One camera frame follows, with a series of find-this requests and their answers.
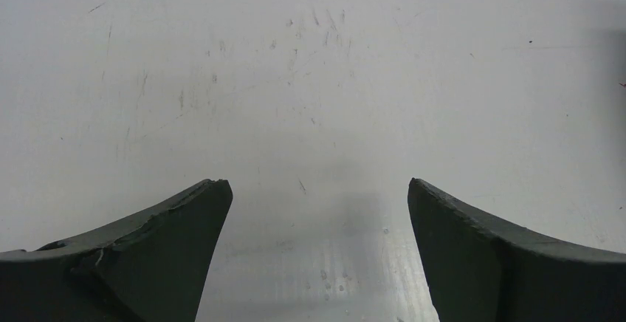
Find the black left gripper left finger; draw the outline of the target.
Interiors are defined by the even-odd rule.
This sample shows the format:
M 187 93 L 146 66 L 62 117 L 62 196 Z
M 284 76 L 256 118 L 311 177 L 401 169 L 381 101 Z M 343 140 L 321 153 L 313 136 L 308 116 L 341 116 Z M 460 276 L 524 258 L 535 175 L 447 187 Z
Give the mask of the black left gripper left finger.
M 233 201 L 205 179 L 34 250 L 1 254 L 3 321 L 194 321 Z

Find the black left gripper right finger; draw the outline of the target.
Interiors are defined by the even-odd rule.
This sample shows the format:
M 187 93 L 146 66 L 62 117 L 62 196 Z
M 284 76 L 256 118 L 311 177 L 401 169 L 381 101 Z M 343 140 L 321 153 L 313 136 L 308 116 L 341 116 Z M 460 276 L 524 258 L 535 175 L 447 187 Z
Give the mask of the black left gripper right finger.
M 623 321 L 625 255 L 559 240 L 422 179 L 407 204 L 441 321 Z

